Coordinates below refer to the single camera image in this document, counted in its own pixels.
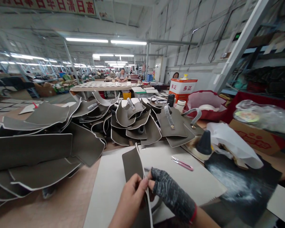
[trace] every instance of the yellow container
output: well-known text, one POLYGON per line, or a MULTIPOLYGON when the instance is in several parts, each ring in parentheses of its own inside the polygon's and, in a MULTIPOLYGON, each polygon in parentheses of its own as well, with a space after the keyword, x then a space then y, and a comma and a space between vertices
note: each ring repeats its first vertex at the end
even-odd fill
POLYGON ((126 100, 127 98, 131 99, 131 93, 123 93, 123 99, 126 100))

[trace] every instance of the pink bag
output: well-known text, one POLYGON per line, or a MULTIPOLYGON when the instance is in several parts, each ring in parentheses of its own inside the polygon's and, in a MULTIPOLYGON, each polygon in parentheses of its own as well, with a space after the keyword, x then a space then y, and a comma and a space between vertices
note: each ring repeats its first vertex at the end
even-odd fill
MULTIPOLYGON (((227 112, 227 108, 225 107, 226 102, 227 101, 225 99, 219 97, 217 93, 214 93, 211 90, 200 90, 189 95, 184 112, 192 108, 198 108, 201 105, 212 105, 215 108, 219 108, 219 111, 202 110, 202 116, 200 119, 219 122, 227 112)), ((188 116, 194 118, 196 114, 196 112, 192 112, 188 116)))

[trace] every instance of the patterned glove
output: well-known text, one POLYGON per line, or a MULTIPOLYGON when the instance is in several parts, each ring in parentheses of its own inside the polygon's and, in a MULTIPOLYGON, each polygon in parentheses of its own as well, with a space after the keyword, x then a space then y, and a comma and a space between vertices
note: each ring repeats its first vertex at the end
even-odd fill
POLYGON ((197 206, 193 199, 163 170, 151 168, 155 185, 153 193, 162 198, 165 205, 183 222, 192 224, 197 206))

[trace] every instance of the red wristband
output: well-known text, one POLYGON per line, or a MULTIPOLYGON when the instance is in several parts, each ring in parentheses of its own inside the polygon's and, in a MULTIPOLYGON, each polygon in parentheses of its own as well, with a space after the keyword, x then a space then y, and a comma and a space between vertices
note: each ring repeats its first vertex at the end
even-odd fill
POLYGON ((194 221, 194 219, 195 219, 195 217, 196 217, 197 206, 196 206, 196 203, 194 203, 194 204, 195 204, 195 210, 194 210, 194 213, 193 213, 193 215, 192 215, 192 218, 191 218, 190 221, 189 221, 190 224, 193 223, 193 221, 194 221))

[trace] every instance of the pink scissors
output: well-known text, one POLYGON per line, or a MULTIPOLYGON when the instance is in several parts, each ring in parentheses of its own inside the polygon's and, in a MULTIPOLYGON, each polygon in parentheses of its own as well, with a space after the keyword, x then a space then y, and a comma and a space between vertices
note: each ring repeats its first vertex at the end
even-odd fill
POLYGON ((171 160, 174 161, 175 163, 181 165, 182 167, 184 167, 184 168, 186 168, 186 169, 188 169, 190 171, 193 171, 193 167, 192 166, 187 165, 186 163, 178 160, 176 157, 173 157, 173 156, 171 156, 171 157, 172 157, 171 160))

